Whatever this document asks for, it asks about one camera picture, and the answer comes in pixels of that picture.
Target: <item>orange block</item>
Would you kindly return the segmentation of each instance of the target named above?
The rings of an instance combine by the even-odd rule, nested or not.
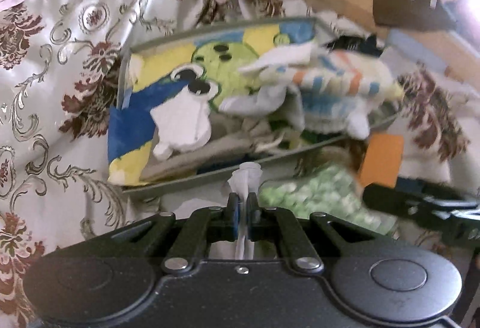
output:
[[[373,134],[360,168],[363,187],[371,183],[394,188],[402,163],[403,137],[392,134]]]

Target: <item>black pupil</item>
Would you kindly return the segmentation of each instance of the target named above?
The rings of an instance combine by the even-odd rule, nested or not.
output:
[[[196,95],[204,95],[210,91],[210,84],[203,80],[193,80],[188,85],[188,90]]]
[[[232,56],[231,54],[222,54],[219,58],[221,61],[230,61],[232,59]]]
[[[180,70],[175,75],[176,80],[182,80],[182,81],[193,81],[193,80],[196,80],[196,78],[197,78],[197,74],[193,71],[193,69]]]
[[[213,50],[215,50],[217,53],[223,53],[224,51],[227,51],[229,49],[228,45],[225,44],[218,44],[213,46]]]

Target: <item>black object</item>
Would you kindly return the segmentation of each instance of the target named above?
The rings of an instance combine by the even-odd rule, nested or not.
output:
[[[373,57],[380,57],[383,53],[383,49],[377,47],[377,36],[375,34],[366,39],[352,35],[341,35],[338,39],[327,43],[325,47],[332,50],[358,51]]]
[[[55,251],[23,281],[35,328],[450,327],[461,290],[444,258],[324,213],[299,220],[246,202],[252,241],[269,261],[215,261],[211,243],[237,237],[239,198],[187,220],[157,214]]]
[[[471,194],[421,179],[398,178],[394,190],[367,186],[363,202],[371,209],[440,231],[446,245],[480,247],[480,204]]]

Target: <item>floral tablecloth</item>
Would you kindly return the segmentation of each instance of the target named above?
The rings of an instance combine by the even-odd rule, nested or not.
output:
[[[293,0],[27,0],[0,13],[0,327],[33,317],[22,279],[35,260],[158,210],[158,199],[131,202],[105,182],[122,48],[285,14],[311,10]]]

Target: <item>green cartoon character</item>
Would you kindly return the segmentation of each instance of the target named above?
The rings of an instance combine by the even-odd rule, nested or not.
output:
[[[260,88],[256,77],[240,74],[237,69],[258,59],[258,54],[242,42],[214,41],[200,46],[192,55],[191,62],[205,68],[205,78],[218,83],[219,92],[213,99],[219,107],[225,98],[248,95]]]

